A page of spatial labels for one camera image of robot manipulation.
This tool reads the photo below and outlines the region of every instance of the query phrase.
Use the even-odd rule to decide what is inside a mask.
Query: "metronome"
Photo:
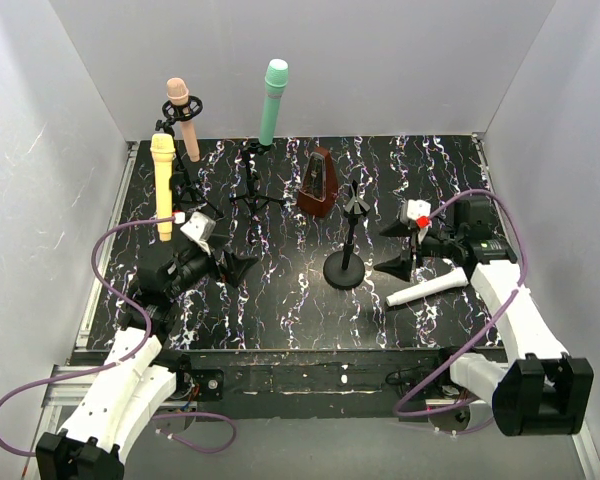
[[[310,215],[325,217],[338,196],[338,178],[329,150],[316,147],[309,156],[297,205]]]

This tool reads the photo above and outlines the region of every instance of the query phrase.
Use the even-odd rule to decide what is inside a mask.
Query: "black microphone stand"
[[[224,218],[224,213],[207,199],[204,192],[200,189],[200,180],[191,180],[189,171],[175,143],[173,125],[176,122],[191,120],[193,117],[199,115],[200,112],[202,112],[202,101],[193,95],[189,95],[189,103],[187,105],[173,105],[168,101],[162,106],[162,113],[166,120],[158,120],[156,122],[156,132],[163,131],[167,135],[174,137],[176,165],[171,176],[170,188],[173,192],[173,205],[175,209],[184,211],[185,205],[207,204],[215,212],[216,220],[220,220]]]
[[[247,142],[247,145],[240,151],[240,159],[244,164],[244,170],[247,174],[247,192],[243,195],[229,196],[231,203],[236,203],[242,200],[249,208],[251,218],[255,217],[256,213],[266,207],[270,202],[277,203],[281,207],[286,205],[286,201],[280,198],[269,197],[267,195],[260,195],[258,193],[258,186],[256,182],[260,180],[258,174],[253,173],[251,170],[251,155],[262,156],[271,149],[271,145],[262,145],[259,141]],[[264,200],[261,205],[258,205],[259,200]]]

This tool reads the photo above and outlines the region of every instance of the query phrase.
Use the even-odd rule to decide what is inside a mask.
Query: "marble tabletop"
[[[231,248],[260,261],[238,289],[205,278],[177,301],[178,321],[170,345],[179,349],[396,349],[461,345],[477,332],[488,313],[471,287],[456,289],[387,309],[384,298],[407,283],[375,272],[372,265],[395,257],[401,240],[384,238],[381,229],[397,215],[403,199],[424,199],[438,206],[468,188],[488,188],[487,175],[469,136],[320,137],[276,139],[271,151],[256,158],[261,193],[282,197],[289,208],[270,204],[251,223],[244,204],[232,206],[230,194],[245,189],[239,162],[244,140],[201,140],[199,164],[186,159],[190,174],[202,181],[210,201],[225,212],[216,231],[228,234]],[[324,219],[295,207],[308,157],[316,146],[331,151],[340,195]],[[371,211],[356,230],[356,252],[367,272],[360,287],[340,292],[322,276],[325,258],[341,248],[347,232],[342,207],[348,183]],[[141,142],[121,222],[155,213],[153,163],[149,142]],[[255,238],[251,245],[248,235]],[[141,245],[156,241],[154,228],[118,234],[106,278],[125,290],[135,274]],[[446,273],[451,265],[427,260],[418,280]],[[108,349],[120,302],[102,291],[88,349]],[[492,331],[481,345],[497,343]]]

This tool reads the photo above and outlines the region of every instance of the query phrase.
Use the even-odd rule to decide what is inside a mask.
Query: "round stand base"
[[[329,285],[338,290],[351,290],[364,280],[364,262],[355,253],[349,259],[349,268],[342,270],[344,252],[332,253],[324,262],[322,272]]]

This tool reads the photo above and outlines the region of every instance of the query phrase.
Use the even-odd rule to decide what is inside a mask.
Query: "green microphone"
[[[264,146],[269,146],[273,142],[273,133],[276,129],[278,110],[280,109],[280,98],[282,98],[282,93],[288,81],[289,65],[287,65],[287,62],[280,59],[271,60],[267,68],[267,74],[264,77],[264,88],[267,94],[264,97],[260,137],[258,138],[260,144]]]

